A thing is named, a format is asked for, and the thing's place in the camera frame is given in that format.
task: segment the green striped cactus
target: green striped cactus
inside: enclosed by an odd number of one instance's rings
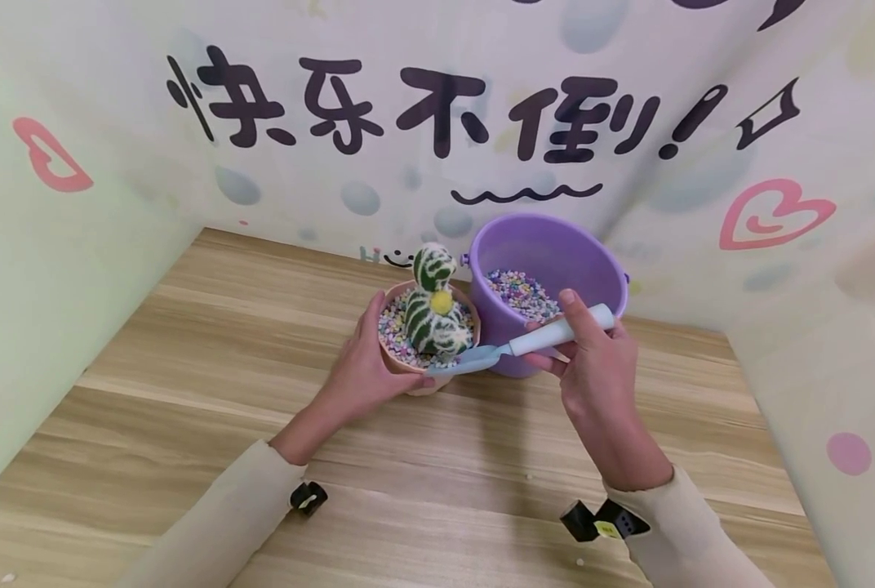
[[[418,286],[408,297],[405,329],[412,345],[423,354],[454,357],[473,345],[460,304],[451,295],[451,275],[457,262],[440,243],[426,243],[413,265]]]

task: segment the black clip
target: black clip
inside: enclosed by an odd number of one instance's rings
[[[571,536],[579,543],[587,543],[597,539],[597,527],[594,526],[594,513],[582,501],[575,501],[565,513],[559,516]]]
[[[617,502],[608,500],[592,514],[582,501],[575,501],[560,520],[579,543],[593,541],[601,535],[611,539],[627,539],[650,530],[646,520],[639,518]]]
[[[328,497],[326,490],[322,489],[319,483],[305,482],[291,494],[291,508],[310,516],[318,512]]]

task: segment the person's left hand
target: person's left hand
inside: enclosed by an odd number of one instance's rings
[[[379,291],[359,317],[355,332],[340,349],[330,376],[314,399],[341,412],[344,421],[364,417],[404,392],[433,385],[433,379],[423,373],[392,373],[384,365],[378,340],[382,310],[384,293]]]
[[[290,464],[306,465],[341,427],[373,412],[404,392],[435,385],[423,373],[392,373],[384,365],[378,319],[384,293],[377,292],[346,340],[330,376],[313,401],[271,439],[270,445]]]

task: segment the small shovel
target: small shovel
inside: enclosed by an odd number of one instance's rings
[[[594,317],[600,328],[604,330],[613,328],[615,318],[613,318],[611,309],[606,307],[606,305],[593,305],[593,307],[588,309],[588,312],[591,312],[591,316]],[[499,347],[480,345],[479,347],[468,349],[462,354],[457,355],[457,365],[450,367],[428,367],[424,374],[426,376],[458,376],[460,373],[480,372],[495,366],[500,361],[502,354],[518,358],[519,355],[574,340],[575,333],[571,330],[571,327],[568,327],[568,321],[562,318],[554,323],[545,324],[544,327],[539,327],[534,332],[517,336],[516,339],[511,340],[506,345]]]

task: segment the pink heart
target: pink heart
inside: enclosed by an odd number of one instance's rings
[[[749,241],[735,241],[735,230],[737,229],[737,221],[741,218],[741,212],[745,209],[748,203],[754,198],[764,194],[765,192],[776,191],[782,194],[780,203],[771,215],[774,218],[789,216],[795,212],[813,211],[816,212],[816,218],[813,222],[805,225],[802,229],[795,230],[786,235],[777,237],[764,237]],[[760,184],[755,184],[747,190],[739,194],[735,198],[732,205],[729,206],[726,213],[726,219],[722,222],[722,233],[718,236],[718,247],[724,250],[739,250],[739,249],[760,249],[764,247],[773,247],[784,245],[796,239],[796,237],[809,233],[809,231],[819,227],[836,211],[836,205],[829,200],[814,198],[812,200],[803,200],[803,188],[794,180],[785,178],[776,178],[774,180],[764,180]],[[761,224],[761,219],[757,215],[751,216],[746,222],[746,227],[751,233],[759,235],[768,235],[778,233],[784,228],[784,225],[764,225]]]
[[[49,132],[37,120],[26,117],[17,118],[13,120],[13,131],[16,132],[16,136],[20,137],[20,140],[29,148],[29,162],[32,163],[32,171],[36,172],[37,178],[42,180],[44,185],[59,192],[81,192],[95,185],[95,182],[91,181],[91,178],[85,173],[84,169],[61,146],[59,139],[56,139],[52,132]],[[56,155],[59,155],[62,161],[65,161],[73,169],[74,174],[71,176],[59,176],[53,173],[49,169],[49,162],[52,161],[52,156],[42,150],[36,144],[36,141],[33,140],[34,138],[38,138],[43,143],[46,143],[49,149],[55,151]]]

